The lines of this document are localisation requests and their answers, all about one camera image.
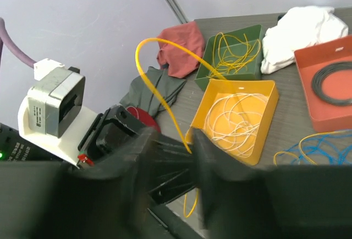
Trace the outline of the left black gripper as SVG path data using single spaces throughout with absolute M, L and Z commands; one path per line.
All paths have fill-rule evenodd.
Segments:
M 115 105 L 99 114 L 80 144 L 79 161 L 95 165 L 114 148 L 136 137 L 148 127 L 131 115 L 127 108 Z M 168 231 L 171 238 L 202 238 L 202 234 L 190 227 L 167 204 L 191 191 L 191 155 L 184 145 L 175 139 L 158 133 L 153 145 L 151 160 L 152 199 L 150 215 Z

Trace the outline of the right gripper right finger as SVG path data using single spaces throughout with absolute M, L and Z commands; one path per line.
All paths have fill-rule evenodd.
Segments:
M 192 133 L 210 238 L 351 238 L 351 167 L 250 167 Z

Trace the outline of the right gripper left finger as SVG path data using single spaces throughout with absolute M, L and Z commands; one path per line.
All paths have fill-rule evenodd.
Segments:
M 147 127 L 86 169 L 1 162 L 1 238 L 145 238 L 157 135 Z

